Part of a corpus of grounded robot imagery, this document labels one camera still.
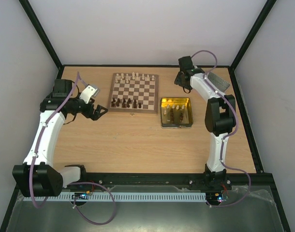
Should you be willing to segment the wooden chess board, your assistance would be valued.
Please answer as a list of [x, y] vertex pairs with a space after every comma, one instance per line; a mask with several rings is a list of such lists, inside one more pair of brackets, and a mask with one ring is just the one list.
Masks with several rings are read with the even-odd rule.
[[[126, 83], [125, 77], [128, 74], [129, 83]], [[142, 80], [142, 74], [145, 75], [145, 80]], [[116, 75], [120, 76], [118, 83], [115, 82]], [[149, 75], [150, 80], [146, 81], [146, 77]], [[122, 113], [147, 113], [156, 114], [158, 111], [158, 92], [159, 92], [159, 76], [157, 74], [139, 73], [140, 80], [132, 80], [132, 73], [124, 72], [124, 79], [121, 79], [121, 72], [116, 72], [112, 76], [112, 83], [108, 98], [108, 110], [111, 112]], [[112, 99], [119, 98], [121, 103], [120, 107], [112, 107]], [[126, 99], [132, 100], [130, 108], [122, 108], [122, 101]], [[137, 101], [137, 108], [133, 108], [133, 100]]]

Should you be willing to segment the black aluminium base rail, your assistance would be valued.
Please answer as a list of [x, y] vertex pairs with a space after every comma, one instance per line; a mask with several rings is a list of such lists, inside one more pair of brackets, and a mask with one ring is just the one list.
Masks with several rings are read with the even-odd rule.
[[84, 173], [74, 180], [63, 180], [56, 171], [35, 172], [33, 190], [35, 196], [58, 196], [64, 185], [78, 183], [78, 189], [84, 189], [88, 182], [113, 186], [174, 186], [179, 189], [200, 190], [202, 192], [219, 192], [232, 186], [244, 186], [249, 183], [246, 174], [226, 174], [225, 177], [208, 177], [207, 174], [120, 174], [120, 173]]

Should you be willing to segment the gold tin box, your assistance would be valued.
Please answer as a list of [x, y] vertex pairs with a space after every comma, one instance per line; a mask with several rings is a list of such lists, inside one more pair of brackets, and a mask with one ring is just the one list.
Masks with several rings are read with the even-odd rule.
[[193, 125], [191, 99], [164, 97], [160, 100], [162, 128], [191, 128]]

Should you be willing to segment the silver tin lid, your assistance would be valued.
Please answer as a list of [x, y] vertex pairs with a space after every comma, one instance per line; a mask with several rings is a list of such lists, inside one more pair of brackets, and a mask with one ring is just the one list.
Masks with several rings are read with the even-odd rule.
[[216, 89], [223, 93], [230, 87], [227, 81], [212, 72], [208, 74], [207, 78]]

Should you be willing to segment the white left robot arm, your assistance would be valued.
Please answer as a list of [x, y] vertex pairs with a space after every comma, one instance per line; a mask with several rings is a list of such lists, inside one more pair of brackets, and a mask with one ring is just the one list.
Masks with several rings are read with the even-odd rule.
[[62, 189], [72, 182], [82, 181], [86, 176], [84, 165], [68, 165], [57, 171], [53, 159], [58, 136], [68, 115], [83, 115], [93, 121], [107, 113], [101, 105], [94, 105], [99, 93], [96, 86], [84, 84], [78, 91], [78, 76], [75, 81], [57, 79], [52, 92], [40, 104], [40, 120], [29, 153], [20, 165], [15, 165], [12, 175], [24, 197], [59, 196]]

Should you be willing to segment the black frame post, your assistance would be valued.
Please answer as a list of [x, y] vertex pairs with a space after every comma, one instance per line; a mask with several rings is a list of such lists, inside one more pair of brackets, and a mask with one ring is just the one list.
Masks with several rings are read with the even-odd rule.
[[39, 21], [34, 9], [32, 8], [30, 2], [28, 0], [19, 0], [20, 5], [22, 6], [23, 10], [25, 11], [27, 17], [29, 18], [30, 22], [32, 23], [34, 29], [36, 30], [39, 38], [41, 39], [43, 45], [45, 46], [47, 52], [49, 53], [50, 57], [52, 58], [55, 66], [58, 70], [61, 70], [63, 65], [52, 45], [50, 42], [41, 22]]
[[263, 25], [264, 21], [268, 17], [269, 13], [271, 12], [271, 10], [272, 10], [272, 8], [273, 8], [273, 6], [275, 5], [276, 2], [277, 2], [277, 0], [267, 0], [265, 2], [263, 8], [261, 9], [259, 15], [257, 16], [257, 18], [255, 20], [252, 28], [250, 29], [247, 37], [245, 38], [242, 46], [240, 47], [236, 57], [234, 58], [232, 64], [230, 65], [230, 69], [232, 71], [234, 71], [238, 67], [238, 65], [241, 62], [242, 58], [246, 54], [249, 46], [251, 45], [253, 39], [257, 35], [259, 29]]

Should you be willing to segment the black frame post left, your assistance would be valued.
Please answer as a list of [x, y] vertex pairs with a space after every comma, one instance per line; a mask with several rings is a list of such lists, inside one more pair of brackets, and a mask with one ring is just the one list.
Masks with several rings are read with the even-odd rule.
[[50, 42], [41, 22], [39, 21], [34, 9], [32, 8], [30, 2], [28, 0], [19, 0], [20, 5], [22, 6], [23, 10], [25, 11], [27, 17], [29, 18], [30, 22], [32, 23], [34, 29], [36, 30], [39, 38], [41, 39], [43, 45], [45, 46], [47, 52], [49, 53], [50, 57], [52, 58], [55, 66], [58, 70], [61, 70], [63, 65], [52, 45]]

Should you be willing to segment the black frame post right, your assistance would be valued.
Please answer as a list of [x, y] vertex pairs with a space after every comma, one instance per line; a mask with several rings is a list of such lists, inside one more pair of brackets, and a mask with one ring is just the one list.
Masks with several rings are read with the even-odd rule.
[[257, 18], [255, 20], [252, 28], [250, 29], [247, 37], [245, 38], [242, 46], [240, 47], [236, 57], [234, 58], [232, 64], [230, 65], [230, 69], [232, 71], [234, 71], [238, 67], [238, 65], [241, 62], [242, 58], [246, 54], [249, 46], [251, 45], [253, 39], [257, 35], [259, 29], [263, 25], [264, 21], [268, 17], [269, 13], [271, 12], [271, 10], [272, 10], [272, 8], [273, 8], [273, 6], [275, 5], [276, 2], [277, 2], [277, 0], [267, 0], [265, 2], [263, 8], [261, 9], [259, 15], [257, 16]]

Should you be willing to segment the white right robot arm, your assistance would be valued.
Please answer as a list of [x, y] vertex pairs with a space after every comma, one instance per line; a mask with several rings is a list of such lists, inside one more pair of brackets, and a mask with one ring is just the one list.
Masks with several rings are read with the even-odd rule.
[[230, 84], [216, 74], [193, 65], [190, 56], [178, 59], [179, 72], [174, 84], [195, 90], [206, 101], [205, 127], [210, 132], [210, 152], [205, 165], [203, 184], [218, 189], [226, 183], [225, 156], [230, 133], [236, 127], [236, 100], [226, 95]]

